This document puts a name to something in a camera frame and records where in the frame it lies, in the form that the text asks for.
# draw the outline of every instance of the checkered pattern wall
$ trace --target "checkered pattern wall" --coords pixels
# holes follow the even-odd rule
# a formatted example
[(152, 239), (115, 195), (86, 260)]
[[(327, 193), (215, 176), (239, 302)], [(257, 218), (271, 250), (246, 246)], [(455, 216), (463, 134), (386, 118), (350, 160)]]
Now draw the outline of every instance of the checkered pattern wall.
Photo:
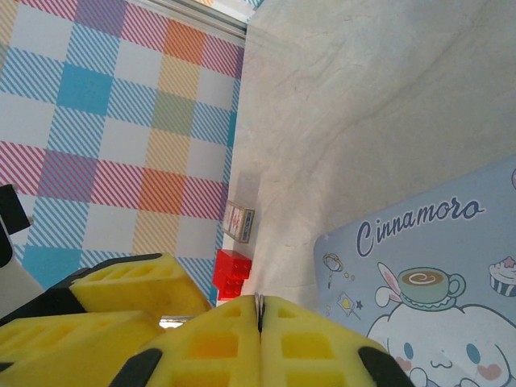
[(44, 287), (171, 252), (210, 292), (243, 49), (123, 0), (0, 0), (0, 183)]

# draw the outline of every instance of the white marble surface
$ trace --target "white marble surface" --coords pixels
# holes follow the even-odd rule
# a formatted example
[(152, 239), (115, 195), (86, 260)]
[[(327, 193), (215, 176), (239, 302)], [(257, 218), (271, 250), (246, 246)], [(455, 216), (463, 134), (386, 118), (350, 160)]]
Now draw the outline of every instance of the white marble surface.
[(319, 235), (516, 152), (514, 20), (516, 0), (265, 1), (230, 184), (256, 208), (245, 293), (314, 309)]

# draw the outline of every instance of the coffee cup illustration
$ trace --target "coffee cup illustration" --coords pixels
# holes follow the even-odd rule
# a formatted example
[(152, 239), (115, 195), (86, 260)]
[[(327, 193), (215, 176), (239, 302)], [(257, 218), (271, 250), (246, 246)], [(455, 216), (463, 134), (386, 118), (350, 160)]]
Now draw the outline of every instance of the coffee cup illustration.
[(397, 280), (402, 295), (423, 304), (457, 298), (466, 290), (466, 281), (460, 274), (448, 275), (437, 268), (410, 268), (401, 272)]

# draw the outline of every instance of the cupcake illustration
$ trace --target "cupcake illustration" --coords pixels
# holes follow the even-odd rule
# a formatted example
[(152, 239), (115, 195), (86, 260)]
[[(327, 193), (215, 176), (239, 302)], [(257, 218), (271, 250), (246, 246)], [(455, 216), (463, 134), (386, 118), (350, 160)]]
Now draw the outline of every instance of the cupcake illustration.
[(516, 297), (516, 261), (508, 256), (489, 266), (491, 287), (502, 296)]

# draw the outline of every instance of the blue poster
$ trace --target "blue poster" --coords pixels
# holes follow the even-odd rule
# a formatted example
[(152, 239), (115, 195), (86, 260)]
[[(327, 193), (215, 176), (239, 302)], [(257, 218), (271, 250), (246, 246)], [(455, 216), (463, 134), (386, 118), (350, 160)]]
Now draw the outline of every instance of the blue poster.
[(320, 313), (416, 387), (516, 386), (516, 155), (322, 235)]

